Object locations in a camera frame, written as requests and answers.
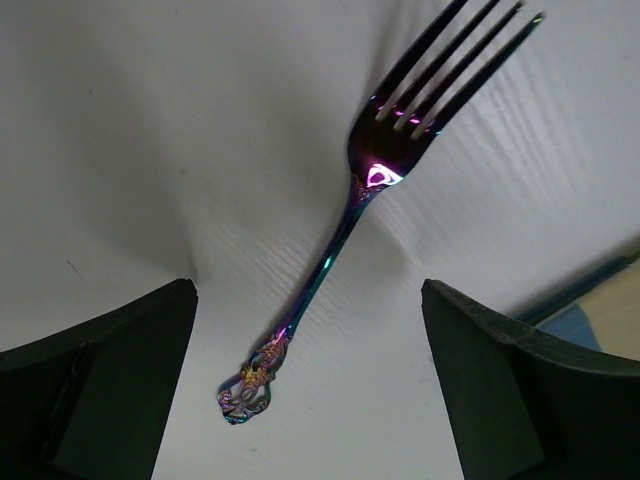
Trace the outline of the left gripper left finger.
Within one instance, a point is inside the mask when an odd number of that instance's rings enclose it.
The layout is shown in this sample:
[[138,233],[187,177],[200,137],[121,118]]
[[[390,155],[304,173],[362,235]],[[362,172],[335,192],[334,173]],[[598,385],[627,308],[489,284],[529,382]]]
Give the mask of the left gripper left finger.
[[197,304],[177,279],[2,352],[2,478],[151,478]]

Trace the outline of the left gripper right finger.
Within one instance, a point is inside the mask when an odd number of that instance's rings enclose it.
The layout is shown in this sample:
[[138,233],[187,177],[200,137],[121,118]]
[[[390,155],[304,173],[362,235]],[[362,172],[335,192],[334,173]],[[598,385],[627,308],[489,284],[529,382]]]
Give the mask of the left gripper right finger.
[[639,363],[561,340],[449,285],[426,334],[466,479],[636,479]]

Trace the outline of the blue beige white cloth napkin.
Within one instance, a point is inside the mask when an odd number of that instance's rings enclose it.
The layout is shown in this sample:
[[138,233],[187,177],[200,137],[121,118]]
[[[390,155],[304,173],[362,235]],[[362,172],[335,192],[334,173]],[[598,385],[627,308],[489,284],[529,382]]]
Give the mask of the blue beige white cloth napkin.
[[639,358],[639,255],[616,257],[517,319],[564,341]]

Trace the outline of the silver fork with pink neck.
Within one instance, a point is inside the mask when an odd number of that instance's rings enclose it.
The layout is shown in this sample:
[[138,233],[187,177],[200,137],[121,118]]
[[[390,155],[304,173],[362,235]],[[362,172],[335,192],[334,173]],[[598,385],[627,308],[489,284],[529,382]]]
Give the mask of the silver fork with pink neck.
[[285,361],[297,327],[366,207],[416,167],[444,127],[546,18],[543,12],[536,14],[448,101],[444,101],[444,94],[523,8],[522,2],[516,2],[433,88],[429,88],[429,81],[497,5],[494,1],[487,2],[402,94],[397,95],[396,90],[412,68],[465,3],[465,0],[456,0],[446,5],[386,74],[353,122],[346,141],[349,189],[341,218],[290,304],[254,344],[239,371],[218,387],[216,401],[228,424],[244,424],[269,407],[271,384]]

